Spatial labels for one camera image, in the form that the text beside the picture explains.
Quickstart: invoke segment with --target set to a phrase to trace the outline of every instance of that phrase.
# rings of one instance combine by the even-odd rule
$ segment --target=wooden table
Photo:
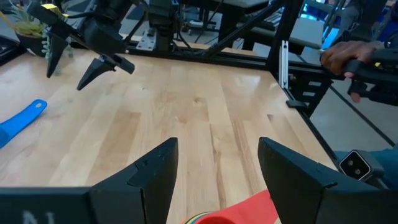
[[[118,69],[77,91],[93,57],[75,50],[74,62],[51,79],[45,60],[29,54],[0,68],[0,121],[35,98],[49,103],[0,150],[1,186],[93,185],[175,136],[178,177],[168,223],[179,223],[266,188],[261,136],[333,167],[268,72],[127,55],[136,65],[132,75]]]

